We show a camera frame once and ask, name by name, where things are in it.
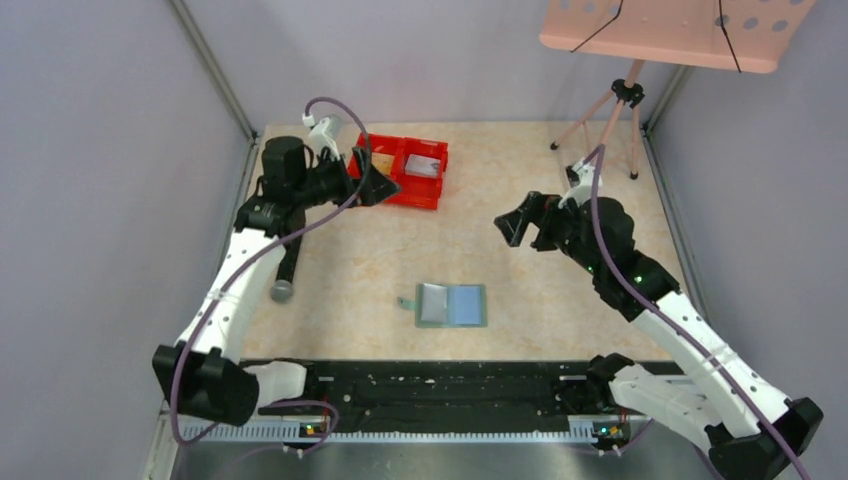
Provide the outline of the green card holder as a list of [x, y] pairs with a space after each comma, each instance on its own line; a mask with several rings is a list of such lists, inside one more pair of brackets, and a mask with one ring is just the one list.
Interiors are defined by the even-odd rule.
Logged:
[[485, 328], [486, 288], [482, 284], [419, 283], [413, 298], [399, 296], [399, 308], [414, 313], [417, 328]]

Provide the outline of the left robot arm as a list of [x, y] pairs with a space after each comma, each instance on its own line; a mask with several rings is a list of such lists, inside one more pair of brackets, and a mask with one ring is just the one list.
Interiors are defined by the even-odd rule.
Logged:
[[257, 410], [304, 393], [307, 369], [299, 363], [241, 366], [245, 337], [266, 281], [290, 281], [302, 236], [329, 221], [308, 224], [308, 209], [331, 203], [342, 212], [399, 193], [374, 166], [372, 152], [367, 135], [349, 157], [330, 145], [312, 149], [295, 136], [265, 143], [262, 173], [237, 210], [225, 258], [199, 311], [173, 344], [153, 354], [171, 412], [241, 426]]

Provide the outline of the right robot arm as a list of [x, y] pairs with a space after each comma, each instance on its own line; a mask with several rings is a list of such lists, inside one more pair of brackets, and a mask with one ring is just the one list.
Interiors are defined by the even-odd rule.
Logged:
[[532, 247], [574, 260], [601, 300], [669, 353], [690, 382], [674, 385], [621, 354], [598, 356], [587, 381], [600, 405], [651, 417], [703, 452], [725, 479], [773, 479], [799, 466], [822, 410], [789, 397], [738, 356], [669, 272], [636, 248], [633, 219], [618, 201], [532, 191], [494, 223], [512, 247], [535, 226]]

